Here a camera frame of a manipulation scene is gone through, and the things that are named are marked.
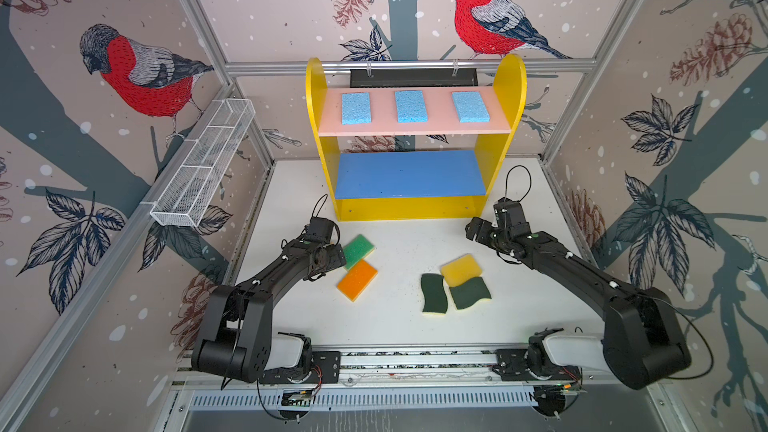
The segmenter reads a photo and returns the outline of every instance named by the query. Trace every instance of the blue shelf board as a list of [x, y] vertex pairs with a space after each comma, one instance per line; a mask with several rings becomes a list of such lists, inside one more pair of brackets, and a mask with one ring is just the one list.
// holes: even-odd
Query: blue shelf board
[[336, 198], [484, 195], [474, 150], [341, 154]]

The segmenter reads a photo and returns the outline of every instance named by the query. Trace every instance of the dark green sponge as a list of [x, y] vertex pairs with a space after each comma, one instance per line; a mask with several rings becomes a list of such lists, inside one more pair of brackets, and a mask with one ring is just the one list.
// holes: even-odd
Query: dark green sponge
[[425, 314], [444, 314], [448, 311], [448, 297], [442, 287], [442, 275], [422, 275], [422, 293], [424, 293]]
[[482, 277], [473, 277], [456, 287], [451, 287], [451, 297], [457, 310], [470, 307], [481, 299], [490, 299], [491, 293]]
[[350, 270], [375, 249], [376, 247], [368, 242], [367, 238], [363, 237], [362, 234], [358, 235], [344, 247], [344, 257], [346, 257], [346, 265], [344, 267], [346, 270]]

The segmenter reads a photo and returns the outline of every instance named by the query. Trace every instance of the white table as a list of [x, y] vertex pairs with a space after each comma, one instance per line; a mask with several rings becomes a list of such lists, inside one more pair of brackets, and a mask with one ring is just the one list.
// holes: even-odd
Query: white table
[[[504, 194], [504, 176], [517, 164], [532, 174], [533, 187], [522, 202], [534, 232], [549, 232], [578, 254], [544, 174], [533, 158], [508, 158], [499, 173], [483, 218], [493, 221], [493, 203]], [[525, 170], [510, 176], [509, 197], [528, 187]], [[279, 161], [256, 221], [237, 281], [270, 264], [280, 241], [299, 235], [309, 222], [312, 206], [328, 191], [319, 160]], [[336, 220], [330, 200], [321, 216]], [[506, 264], [493, 250], [466, 239], [468, 219], [339, 222], [342, 244], [358, 234], [376, 246], [366, 259], [379, 273], [351, 302], [336, 289], [346, 270], [330, 272], [316, 282], [296, 284], [274, 309], [274, 332], [305, 334], [315, 345], [476, 345], [527, 343], [534, 332], [562, 327], [602, 332], [603, 322], [585, 303], [553, 279], [524, 265]], [[483, 269], [493, 299], [457, 311], [448, 288], [448, 312], [423, 314], [421, 274], [439, 274], [439, 267], [472, 254]]]

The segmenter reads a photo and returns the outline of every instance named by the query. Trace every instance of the white mesh basket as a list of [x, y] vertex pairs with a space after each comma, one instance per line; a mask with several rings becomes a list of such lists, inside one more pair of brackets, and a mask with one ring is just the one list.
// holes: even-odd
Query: white mesh basket
[[150, 215], [161, 226], [197, 227], [255, 115], [245, 99], [225, 99], [195, 140]]

